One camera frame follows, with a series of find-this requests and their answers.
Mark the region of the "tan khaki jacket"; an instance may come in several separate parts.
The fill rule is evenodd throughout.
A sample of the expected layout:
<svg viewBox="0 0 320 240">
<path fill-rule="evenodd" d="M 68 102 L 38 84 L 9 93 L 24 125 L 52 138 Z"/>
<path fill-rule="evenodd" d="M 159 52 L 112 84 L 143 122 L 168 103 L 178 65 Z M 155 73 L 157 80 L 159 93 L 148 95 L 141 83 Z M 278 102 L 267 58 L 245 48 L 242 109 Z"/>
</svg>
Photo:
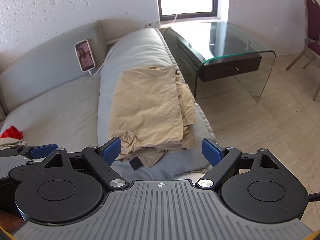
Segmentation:
<svg viewBox="0 0 320 240">
<path fill-rule="evenodd" d="M 194 147 L 195 99 L 174 66 L 123 71 L 109 113 L 107 137 L 121 140 L 117 161 L 139 158 L 148 168 L 176 150 Z"/>
</svg>

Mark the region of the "beige hoodie with bear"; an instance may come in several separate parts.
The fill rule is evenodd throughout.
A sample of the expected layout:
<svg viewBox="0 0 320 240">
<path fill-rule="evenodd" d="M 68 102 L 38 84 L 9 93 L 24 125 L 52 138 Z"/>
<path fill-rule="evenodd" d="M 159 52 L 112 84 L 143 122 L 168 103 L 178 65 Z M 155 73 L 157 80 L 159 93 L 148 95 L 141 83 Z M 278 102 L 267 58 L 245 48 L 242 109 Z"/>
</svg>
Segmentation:
<svg viewBox="0 0 320 240">
<path fill-rule="evenodd" d="M 15 147 L 15 146 L 25 146 L 26 140 L 24 139 L 15 139 L 15 138 L 1 138 L 0 139 L 0 150 L 4 150 L 7 148 Z"/>
</svg>

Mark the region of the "red garment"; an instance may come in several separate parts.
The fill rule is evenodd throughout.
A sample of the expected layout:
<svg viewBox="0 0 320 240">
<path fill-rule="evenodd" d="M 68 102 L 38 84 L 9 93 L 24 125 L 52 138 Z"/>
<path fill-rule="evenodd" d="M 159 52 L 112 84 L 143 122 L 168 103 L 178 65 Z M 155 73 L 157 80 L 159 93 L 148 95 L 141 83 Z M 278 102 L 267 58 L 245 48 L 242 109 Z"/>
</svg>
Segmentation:
<svg viewBox="0 0 320 240">
<path fill-rule="evenodd" d="M 1 139 L 3 138 L 12 138 L 17 140 L 22 140 L 23 133 L 19 131 L 15 126 L 10 126 L 1 134 Z"/>
</svg>

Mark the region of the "grey sofa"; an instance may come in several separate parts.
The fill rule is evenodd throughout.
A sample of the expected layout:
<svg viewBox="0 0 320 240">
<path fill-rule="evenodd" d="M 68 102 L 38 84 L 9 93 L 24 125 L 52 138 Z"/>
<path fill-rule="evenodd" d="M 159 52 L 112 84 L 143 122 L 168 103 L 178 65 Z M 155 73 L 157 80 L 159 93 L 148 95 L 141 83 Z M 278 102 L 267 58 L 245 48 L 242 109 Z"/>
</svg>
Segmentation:
<svg viewBox="0 0 320 240">
<path fill-rule="evenodd" d="M 74 46 L 88 40 L 96 67 L 82 72 Z M 1 73 L 1 129 L 15 126 L 28 145 L 79 152 L 98 142 L 100 72 L 107 52 L 100 22 L 63 33 Z"/>
</svg>

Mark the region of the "white smartphone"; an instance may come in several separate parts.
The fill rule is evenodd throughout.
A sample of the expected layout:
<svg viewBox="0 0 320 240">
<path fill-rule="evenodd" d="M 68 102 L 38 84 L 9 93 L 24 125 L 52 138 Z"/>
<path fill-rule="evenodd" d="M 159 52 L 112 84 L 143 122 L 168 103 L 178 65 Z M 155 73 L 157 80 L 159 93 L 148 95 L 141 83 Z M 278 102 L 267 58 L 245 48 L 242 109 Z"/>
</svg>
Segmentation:
<svg viewBox="0 0 320 240">
<path fill-rule="evenodd" d="M 96 67 L 88 40 L 82 40 L 74 46 L 76 57 L 82 72 L 88 72 Z"/>
</svg>

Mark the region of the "glass side table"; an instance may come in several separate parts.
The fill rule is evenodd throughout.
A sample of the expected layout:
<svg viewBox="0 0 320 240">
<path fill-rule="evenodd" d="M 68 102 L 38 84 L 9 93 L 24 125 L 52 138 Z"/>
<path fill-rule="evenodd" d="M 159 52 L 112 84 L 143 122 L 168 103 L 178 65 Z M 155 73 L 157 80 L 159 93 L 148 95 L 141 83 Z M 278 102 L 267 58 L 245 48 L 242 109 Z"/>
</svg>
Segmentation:
<svg viewBox="0 0 320 240">
<path fill-rule="evenodd" d="M 234 77 L 260 101 L 276 53 L 247 32 L 227 22 L 185 22 L 163 37 L 193 95 L 204 83 Z"/>
</svg>

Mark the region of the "light grey seat cushion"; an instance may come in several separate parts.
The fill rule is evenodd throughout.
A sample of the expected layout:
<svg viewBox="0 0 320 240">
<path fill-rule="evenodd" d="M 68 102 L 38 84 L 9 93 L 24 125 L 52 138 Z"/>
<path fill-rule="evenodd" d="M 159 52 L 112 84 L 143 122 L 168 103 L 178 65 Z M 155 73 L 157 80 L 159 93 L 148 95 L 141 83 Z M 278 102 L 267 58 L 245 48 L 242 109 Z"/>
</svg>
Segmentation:
<svg viewBox="0 0 320 240">
<path fill-rule="evenodd" d="M 127 180 L 174 179 L 208 166 L 201 142 L 214 133 L 161 32 L 115 44 L 100 72 L 98 142 L 119 137 L 112 167 Z"/>
</svg>

